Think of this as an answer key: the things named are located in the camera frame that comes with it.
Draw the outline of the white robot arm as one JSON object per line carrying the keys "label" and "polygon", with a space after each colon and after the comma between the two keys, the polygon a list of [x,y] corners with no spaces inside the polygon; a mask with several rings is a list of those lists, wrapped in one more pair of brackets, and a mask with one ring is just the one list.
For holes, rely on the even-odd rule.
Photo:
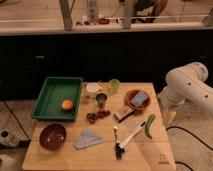
{"label": "white robot arm", "polygon": [[207,85],[207,67],[200,62],[170,70],[165,77],[166,86],[157,95],[162,108],[162,120],[169,126],[176,116],[175,108],[190,100],[206,113],[213,114],[213,87]]}

